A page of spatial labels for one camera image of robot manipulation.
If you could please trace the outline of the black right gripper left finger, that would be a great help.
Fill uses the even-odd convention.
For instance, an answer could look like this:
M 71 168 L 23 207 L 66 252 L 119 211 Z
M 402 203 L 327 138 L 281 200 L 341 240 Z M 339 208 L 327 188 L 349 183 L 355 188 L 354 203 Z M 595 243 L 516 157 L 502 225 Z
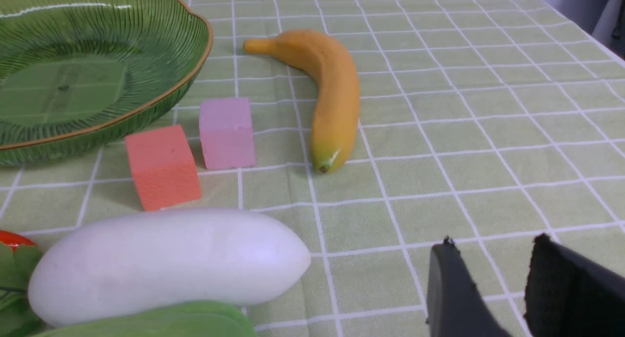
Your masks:
M 431 337 L 508 337 L 480 295 L 451 237 L 431 247 L 426 307 Z

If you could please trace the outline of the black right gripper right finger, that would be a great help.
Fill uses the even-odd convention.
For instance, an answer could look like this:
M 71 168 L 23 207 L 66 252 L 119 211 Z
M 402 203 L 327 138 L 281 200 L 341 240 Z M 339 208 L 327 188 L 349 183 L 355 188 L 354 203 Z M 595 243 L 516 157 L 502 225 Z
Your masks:
M 525 322 L 534 337 L 622 337 L 624 288 L 622 275 L 538 235 L 525 286 Z

